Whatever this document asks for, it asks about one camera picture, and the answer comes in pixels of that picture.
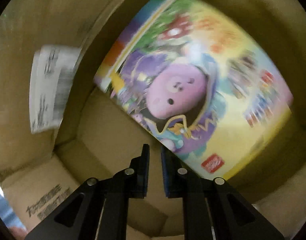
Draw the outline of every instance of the red square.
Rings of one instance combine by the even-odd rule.
[[[204,161],[201,166],[208,172],[208,173],[214,173],[216,172],[220,167],[224,165],[224,160],[218,156],[216,153],[212,154],[210,157]]]

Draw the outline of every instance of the silver screw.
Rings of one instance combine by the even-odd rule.
[[[179,169],[177,170],[177,173],[178,173],[178,174],[181,174],[181,175],[184,175],[184,174],[186,174],[187,172],[188,172],[188,170],[185,169],[185,168],[179,168]]]
[[[222,178],[216,178],[216,179],[215,179],[215,183],[216,183],[217,185],[223,185],[223,184],[225,183],[225,180],[222,179]]]
[[[133,173],[134,173],[134,170],[132,169],[132,168],[127,168],[127,169],[125,169],[125,174],[127,174],[127,175],[132,175]]]
[[[93,185],[95,185],[95,184],[97,183],[97,179],[95,179],[95,178],[90,178],[90,179],[87,180],[86,183],[87,183],[89,186],[93,186]]]

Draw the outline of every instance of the barcode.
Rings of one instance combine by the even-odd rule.
[[[64,109],[66,108],[66,102],[69,98],[73,78],[74,73],[72,69],[61,69],[54,99],[53,120],[61,120],[63,118],[63,113]]]

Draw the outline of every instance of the pink pig face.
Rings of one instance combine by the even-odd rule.
[[[206,96],[207,77],[191,64],[170,64],[152,82],[146,106],[158,119],[184,114]]]

